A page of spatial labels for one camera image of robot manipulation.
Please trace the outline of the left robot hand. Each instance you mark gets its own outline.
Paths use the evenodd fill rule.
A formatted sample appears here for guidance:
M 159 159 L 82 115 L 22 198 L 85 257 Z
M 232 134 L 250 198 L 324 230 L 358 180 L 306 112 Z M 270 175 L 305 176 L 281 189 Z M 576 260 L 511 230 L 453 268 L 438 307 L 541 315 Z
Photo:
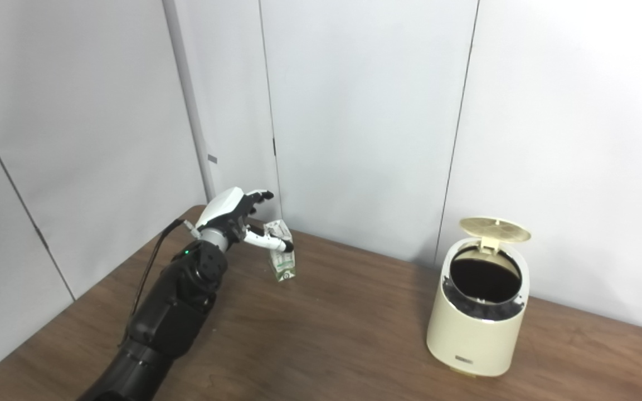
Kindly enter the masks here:
M 247 218 L 256 213 L 257 204 L 274 198 L 269 190 L 245 192 L 233 187 L 212 199 L 194 224 L 196 239 L 214 244 L 227 251 L 232 244 L 248 243 L 281 253 L 292 253 L 294 246 L 289 239 L 267 234 L 262 228 L 254 227 Z

